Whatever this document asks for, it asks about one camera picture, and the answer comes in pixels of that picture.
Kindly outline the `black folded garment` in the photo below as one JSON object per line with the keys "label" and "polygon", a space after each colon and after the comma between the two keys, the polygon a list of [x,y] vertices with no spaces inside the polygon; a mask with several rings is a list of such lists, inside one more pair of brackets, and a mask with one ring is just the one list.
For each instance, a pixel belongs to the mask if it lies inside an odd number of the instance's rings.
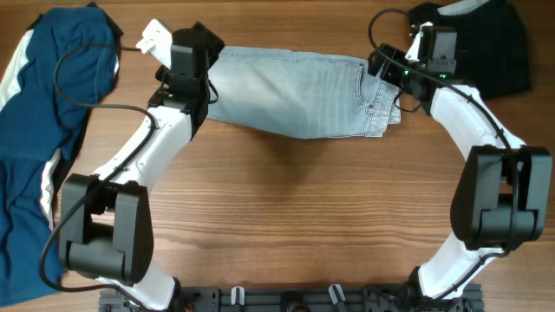
{"label": "black folded garment", "polygon": [[457,32],[456,74],[471,80],[484,100],[530,89],[526,31],[506,0],[465,0],[441,6],[422,3],[411,23],[431,22]]}

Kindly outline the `blue white-striped garment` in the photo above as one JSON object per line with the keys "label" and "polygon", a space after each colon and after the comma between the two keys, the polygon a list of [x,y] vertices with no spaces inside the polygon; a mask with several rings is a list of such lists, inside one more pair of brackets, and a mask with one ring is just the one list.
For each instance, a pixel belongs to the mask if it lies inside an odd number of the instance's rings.
{"label": "blue white-striped garment", "polygon": [[1,304],[53,294],[39,274],[52,199],[114,85],[121,31],[98,6],[54,8],[27,29],[1,81]]}

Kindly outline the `light blue denim shorts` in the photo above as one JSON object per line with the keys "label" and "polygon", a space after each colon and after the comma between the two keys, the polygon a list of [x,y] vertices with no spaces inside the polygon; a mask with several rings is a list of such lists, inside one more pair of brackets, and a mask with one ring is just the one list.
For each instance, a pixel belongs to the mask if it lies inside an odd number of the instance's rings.
{"label": "light blue denim shorts", "polygon": [[401,121],[398,88],[361,58],[229,46],[209,78],[211,120],[304,140],[380,137]]}

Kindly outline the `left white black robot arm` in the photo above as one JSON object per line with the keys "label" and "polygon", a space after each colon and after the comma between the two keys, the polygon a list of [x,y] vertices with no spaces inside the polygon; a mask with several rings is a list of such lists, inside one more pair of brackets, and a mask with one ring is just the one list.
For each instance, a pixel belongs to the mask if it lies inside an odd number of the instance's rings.
{"label": "left white black robot arm", "polygon": [[171,31],[153,19],[136,45],[161,64],[143,123],[109,162],[90,175],[70,175],[62,188],[53,230],[62,266],[95,280],[97,289],[119,292],[125,307],[183,307],[179,281],[153,262],[149,195],[217,101],[208,71],[224,46],[200,22]]}

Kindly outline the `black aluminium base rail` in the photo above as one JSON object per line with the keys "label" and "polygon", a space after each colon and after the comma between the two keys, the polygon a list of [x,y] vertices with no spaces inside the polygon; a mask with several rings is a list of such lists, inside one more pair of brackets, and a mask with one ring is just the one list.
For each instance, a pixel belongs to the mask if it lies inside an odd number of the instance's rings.
{"label": "black aluminium base rail", "polygon": [[468,285],[461,297],[410,307],[400,298],[395,284],[342,289],[339,296],[331,288],[320,289],[236,289],[183,288],[171,311],[192,312],[484,312],[481,287]]}

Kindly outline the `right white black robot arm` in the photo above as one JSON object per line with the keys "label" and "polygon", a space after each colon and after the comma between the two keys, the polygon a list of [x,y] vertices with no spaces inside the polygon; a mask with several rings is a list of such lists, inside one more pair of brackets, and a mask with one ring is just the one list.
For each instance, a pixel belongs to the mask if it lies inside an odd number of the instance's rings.
{"label": "right white black robot arm", "polygon": [[454,73],[452,28],[424,23],[404,53],[375,46],[370,72],[421,102],[448,132],[466,164],[450,208],[451,233],[412,276],[419,306],[459,298],[493,260],[535,241],[545,226],[552,156],[508,131]]}

